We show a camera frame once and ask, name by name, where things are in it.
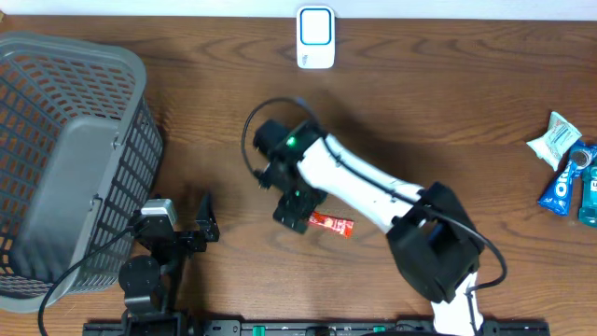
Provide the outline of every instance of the white backdrop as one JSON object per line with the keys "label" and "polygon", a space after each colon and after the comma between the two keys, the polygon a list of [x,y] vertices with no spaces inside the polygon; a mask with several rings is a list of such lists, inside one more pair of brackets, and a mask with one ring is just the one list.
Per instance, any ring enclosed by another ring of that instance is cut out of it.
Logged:
{"label": "white backdrop", "polygon": [[302,5],[339,18],[597,20],[597,0],[0,0],[6,14],[294,17]]}

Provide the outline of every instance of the wooden surface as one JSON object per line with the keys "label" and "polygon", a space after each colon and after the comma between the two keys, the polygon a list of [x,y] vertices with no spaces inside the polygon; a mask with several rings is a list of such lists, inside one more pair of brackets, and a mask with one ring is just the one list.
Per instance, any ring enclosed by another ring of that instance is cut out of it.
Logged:
{"label": "wooden surface", "polygon": [[[481,291],[486,316],[545,318],[552,335],[594,335],[597,230],[536,204],[554,176],[525,141],[557,110],[594,142],[597,23],[339,20],[332,69],[296,66],[295,22],[276,19],[7,17],[31,30],[122,46],[143,59],[146,97],[167,132],[156,192],[190,225],[215,197],[222,236],[187,266],[181,307],[246,319],[394,319],[430,315],[402,279],[383,235],[335,199],[320,210],[356,220],[345,240],[300,236],[271,220],[278,192],[257,187],[242,162],[244,119],[261,101],[299,95],[354,153],[388,173],[451,186],[510,274]],[[272,107],[298,122],[298,111]],[[252,153],[255,164],[263,163]],[[483,254],[480,279],[497,276]],[[51,335],[117,319],[122,292],[73,295],[48,309]],[[36,334],[35,315],[0,313],[3,335]]]}

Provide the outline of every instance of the red candy wrapper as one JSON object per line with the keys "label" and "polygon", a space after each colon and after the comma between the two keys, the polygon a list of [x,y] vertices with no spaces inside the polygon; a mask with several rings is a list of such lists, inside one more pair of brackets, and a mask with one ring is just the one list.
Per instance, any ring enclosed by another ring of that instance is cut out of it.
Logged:
{"label": "red candy wrapper", "polygon": [[309,224],[324,227],[337,234],[350,238],[353,235],[354,222],[350,219],[337,218],[313,212],[309,217]]}

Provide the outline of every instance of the white snack package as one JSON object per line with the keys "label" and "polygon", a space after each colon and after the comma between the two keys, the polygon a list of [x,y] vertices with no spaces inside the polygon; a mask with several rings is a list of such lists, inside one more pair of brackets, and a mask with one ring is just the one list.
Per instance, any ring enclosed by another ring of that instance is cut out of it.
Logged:
{"label": "white snack package", "polygon": [[545,160],[553,168],[553,171],[557,172],[562,156],[580,136],[582,134],[573,124],[566,121],[558,112],[552,111],[548,132],[526,144],[535,151],[539,159]]}

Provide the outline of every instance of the gray basket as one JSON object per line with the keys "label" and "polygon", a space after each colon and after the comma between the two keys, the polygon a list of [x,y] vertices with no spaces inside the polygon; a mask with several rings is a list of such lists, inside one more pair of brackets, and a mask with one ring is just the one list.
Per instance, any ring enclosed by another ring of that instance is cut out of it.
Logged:
{"label": "gray basket", "polygon": [[[124,229],[147,198],[163,144],[133,53],[66,38],[0,35],[0,308],[32,312],[61,273]],[[72,273],[103,290],[125,237]]]}

